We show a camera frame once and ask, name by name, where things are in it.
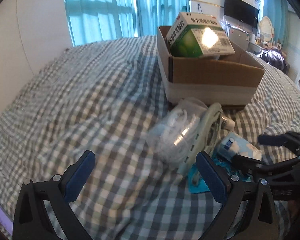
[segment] blue curtain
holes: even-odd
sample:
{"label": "blue curtain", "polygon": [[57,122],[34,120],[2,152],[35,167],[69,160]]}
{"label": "blue curtain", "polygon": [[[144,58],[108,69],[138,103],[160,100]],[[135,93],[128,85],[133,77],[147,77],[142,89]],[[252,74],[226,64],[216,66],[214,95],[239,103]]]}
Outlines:
{"label": "blue curtain", "polygon": [[133,37],[132,0],[65,0],[73,44]]}
{"label": "blue curtain", "polygon": [[189,0],[136,0],[140,36],[157,33],[160,25],[172,25],[180,11],[189,11]]}
{"label": "blue curtain", "polygon": [[75,46],[157,33],[172,25],[189,0],[65,0],[69,30]]}
{"label": "blue curtain", "polygon": [[264,0],[263,16],[268,16],[272,22],[275,42],[280,39],[284,46],[288,28],[287,0]]}

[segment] barcode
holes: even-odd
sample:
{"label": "barcode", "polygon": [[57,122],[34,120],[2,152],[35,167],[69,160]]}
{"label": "barcode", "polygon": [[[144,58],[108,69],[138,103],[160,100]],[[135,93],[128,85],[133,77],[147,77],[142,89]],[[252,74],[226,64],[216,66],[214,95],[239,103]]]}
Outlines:
{"label": "barcode", "polygon": [[205,49],[204,52],[216,53],[216,52],[220,52],[220,49],[218,48]]}
{"label": "barcode", "polygon": [[221,46],[231,46],[231,43],[228,39],[226,38],[220,38],[220,43],[221,43]]}

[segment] plaid blanket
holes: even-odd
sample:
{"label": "plaid blanket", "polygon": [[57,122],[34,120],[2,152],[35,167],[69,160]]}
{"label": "plaid blanket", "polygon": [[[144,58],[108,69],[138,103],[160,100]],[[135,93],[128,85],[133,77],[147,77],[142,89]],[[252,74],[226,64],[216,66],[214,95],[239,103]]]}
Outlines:
{"label": "plaid blanket", "polygon": [[[75,47],[22,89],[0,116],[0,205],[11,219],[25,178],[36,182],[62,174],[89,149],[95,169],[70,205],[93,239],[201,236],[220,204],[210,193],[190,194],[186,179],[168,170],[145,143],[147,131],[168,109],[156,51],[155,36]],[[291,154],[257,145],[257,136],[300,132],[300,92],[282,72],[264,66],[249,105],[225,114],[235,120],[236,133],[262,150],[264,161],[275,163]],[[282,238],[289,212],[286,202],[276,206]],[[64,238],[48,204],[47,210]]]}

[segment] black monitor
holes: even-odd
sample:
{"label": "black monitor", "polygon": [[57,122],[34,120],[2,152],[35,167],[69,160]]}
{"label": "black monitor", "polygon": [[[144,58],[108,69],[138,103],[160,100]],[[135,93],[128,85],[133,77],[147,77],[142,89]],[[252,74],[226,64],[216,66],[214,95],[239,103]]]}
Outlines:
{"label": "black monitor", "polygon": [[259,10],[242,0],[225,0],[223,14],[254,28],[258,27]]}

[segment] robotic hand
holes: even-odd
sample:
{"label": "robotic hand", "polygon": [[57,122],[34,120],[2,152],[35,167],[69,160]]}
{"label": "robotic hand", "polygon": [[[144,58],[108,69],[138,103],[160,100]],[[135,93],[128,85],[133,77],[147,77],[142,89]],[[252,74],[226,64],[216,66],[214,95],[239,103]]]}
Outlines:
{"label": "robotic hand", "polygon": [[79,196],[95,167],[93,152],[85,151],[76,164],[50,180],[25,179],[13,219],[13,240],[61,240],[55,233],[43,201],[48,200],[68,240],[92,240],[74,215],[69,203]]}

